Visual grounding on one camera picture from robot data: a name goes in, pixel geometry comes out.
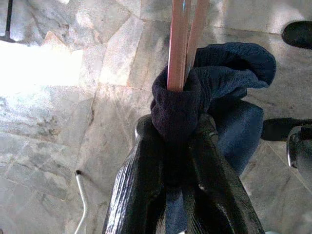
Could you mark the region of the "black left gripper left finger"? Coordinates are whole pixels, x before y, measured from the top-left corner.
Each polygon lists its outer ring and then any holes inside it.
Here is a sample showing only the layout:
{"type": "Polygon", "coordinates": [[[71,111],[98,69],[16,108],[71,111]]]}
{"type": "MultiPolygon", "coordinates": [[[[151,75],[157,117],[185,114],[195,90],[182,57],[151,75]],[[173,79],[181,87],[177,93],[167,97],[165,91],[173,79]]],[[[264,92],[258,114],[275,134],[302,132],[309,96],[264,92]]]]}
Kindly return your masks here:
{"type": "Polygon", "coordinates": [[[156,234],[166,204],[165,154],[151,116],[139,118],[133,147],[115,178],[102,234],[156,234]]]}

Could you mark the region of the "navy garment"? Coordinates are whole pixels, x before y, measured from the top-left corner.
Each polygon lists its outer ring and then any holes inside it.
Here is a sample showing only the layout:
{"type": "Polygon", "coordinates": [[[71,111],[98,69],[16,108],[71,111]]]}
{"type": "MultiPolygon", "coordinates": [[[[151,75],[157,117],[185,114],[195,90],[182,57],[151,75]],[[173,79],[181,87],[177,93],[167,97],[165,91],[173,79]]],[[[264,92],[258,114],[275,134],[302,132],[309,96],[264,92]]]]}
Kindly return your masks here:
{"type": "Polygon", "coordinates": [[[167,89],[163,71],[152,86],[152,124],[165,145],[164,186],[168,226],[187,230],[187,148],[202,114],[214,120],[217,148],[240,177],[256,151],[262,108],[244,101],[249,88],[266,88],[276,73],[274,56],[255,43],[230,42],[198,48],[184,90],[167,89]]]}

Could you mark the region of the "black metal drying rack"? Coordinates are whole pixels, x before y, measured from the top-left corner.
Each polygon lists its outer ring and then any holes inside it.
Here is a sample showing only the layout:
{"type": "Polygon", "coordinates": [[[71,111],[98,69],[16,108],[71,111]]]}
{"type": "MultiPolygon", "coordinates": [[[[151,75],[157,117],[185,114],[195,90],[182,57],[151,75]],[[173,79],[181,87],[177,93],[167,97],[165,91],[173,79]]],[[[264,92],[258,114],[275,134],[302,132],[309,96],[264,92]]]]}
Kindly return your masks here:
{"type": "Polygon", "coordinates": [[[0,36],[0,40],[1,41],[5,41],[5,42],[8,42],[8,43],[15,43],[16,42],[10,36],[12,8],[13,8],[13,0],[9,0],[8,1],[8,8],[7,8],[7,18],[6,18],[5,34],[4,34],[4,36],[0,36]]]}

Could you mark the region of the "light blue folding table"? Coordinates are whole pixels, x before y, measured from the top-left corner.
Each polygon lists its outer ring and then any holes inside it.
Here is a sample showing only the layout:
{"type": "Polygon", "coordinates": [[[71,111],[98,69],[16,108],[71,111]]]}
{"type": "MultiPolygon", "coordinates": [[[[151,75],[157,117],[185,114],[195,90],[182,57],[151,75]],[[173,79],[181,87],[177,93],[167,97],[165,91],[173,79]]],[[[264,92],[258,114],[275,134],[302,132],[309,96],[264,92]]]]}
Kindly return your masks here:
{"type": "Polygon", "coordinates": [[[75,171],[75,177],[78,184],[80,198],[83,204],[83,213],[74,234],[83,234],[86,229],[86,218],[88,215],[87,193],[83,183],[83,175],[81,170],[75,171]]]}

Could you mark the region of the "pink plastic hanger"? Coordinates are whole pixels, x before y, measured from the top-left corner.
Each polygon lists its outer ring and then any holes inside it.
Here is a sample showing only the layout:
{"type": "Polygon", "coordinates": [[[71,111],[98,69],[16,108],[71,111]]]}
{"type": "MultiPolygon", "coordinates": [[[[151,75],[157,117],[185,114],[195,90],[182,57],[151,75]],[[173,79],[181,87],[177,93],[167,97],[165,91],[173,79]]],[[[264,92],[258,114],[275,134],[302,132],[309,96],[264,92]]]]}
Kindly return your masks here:
{"type": "Polygon", "coordinates": [[[195,61],[198,40],[202,34],[206,22],[206,14],[210,4],[210,0],[197,0],[195,15],[191,26],[187,57],[186,57],[186,73],[188,74],[192,69],[195,61]]]}
{"type": "Polygon", "coordinates": [[[167,89],[183,90],[192,0],[172,0],[167,89]]]}

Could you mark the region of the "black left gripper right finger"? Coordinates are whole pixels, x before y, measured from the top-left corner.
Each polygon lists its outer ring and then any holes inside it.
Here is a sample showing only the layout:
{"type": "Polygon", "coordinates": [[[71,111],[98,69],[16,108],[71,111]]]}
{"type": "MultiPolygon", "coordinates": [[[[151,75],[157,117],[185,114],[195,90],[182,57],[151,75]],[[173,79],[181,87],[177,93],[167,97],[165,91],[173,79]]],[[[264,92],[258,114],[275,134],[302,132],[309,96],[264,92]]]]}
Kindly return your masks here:
{"type": "Polygon", "coordinates": [[[265,234],[233,168],[217,148],[214,120],[202,114],[190,137],[186,187],[189,234],[265,234]]]}

